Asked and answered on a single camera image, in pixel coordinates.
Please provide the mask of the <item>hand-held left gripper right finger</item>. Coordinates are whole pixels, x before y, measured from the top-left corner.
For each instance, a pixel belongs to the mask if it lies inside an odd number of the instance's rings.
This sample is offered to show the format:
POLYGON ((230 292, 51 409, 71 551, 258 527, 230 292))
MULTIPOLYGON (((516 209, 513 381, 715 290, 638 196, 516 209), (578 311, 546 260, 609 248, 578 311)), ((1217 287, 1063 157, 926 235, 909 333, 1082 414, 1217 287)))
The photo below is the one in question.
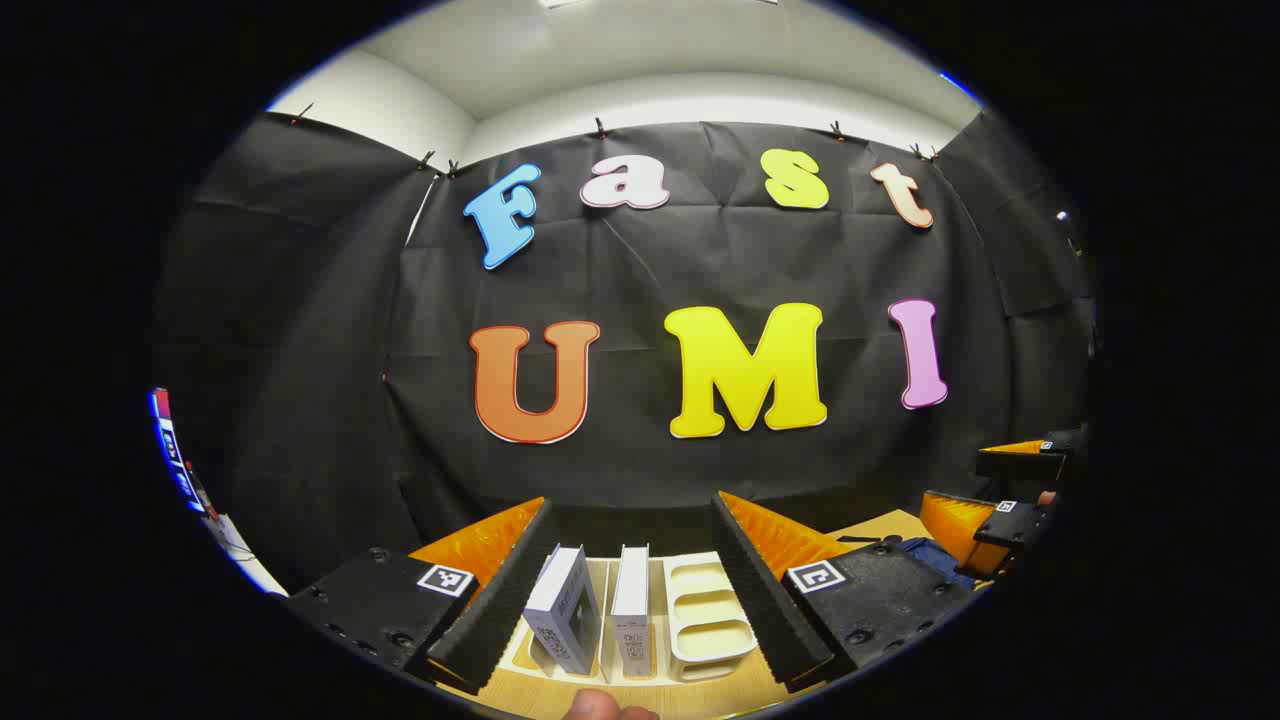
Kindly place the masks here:
POLYGON ((791 692, 874 666, 977 598, 890 537, 858 550, 719 492, 716 551, 773 678, 791 692))

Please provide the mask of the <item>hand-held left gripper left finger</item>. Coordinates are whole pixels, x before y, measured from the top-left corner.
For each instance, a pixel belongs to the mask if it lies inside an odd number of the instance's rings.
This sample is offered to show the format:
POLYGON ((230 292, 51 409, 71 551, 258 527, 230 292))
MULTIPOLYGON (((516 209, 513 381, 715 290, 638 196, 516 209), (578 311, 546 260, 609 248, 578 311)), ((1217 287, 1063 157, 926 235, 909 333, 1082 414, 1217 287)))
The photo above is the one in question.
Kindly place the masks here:
POLYGON ((556 512, 538 497, 412 553, 371 547, 289 596, 288 607, 372 662, 475 694, 556 547, 556 512))

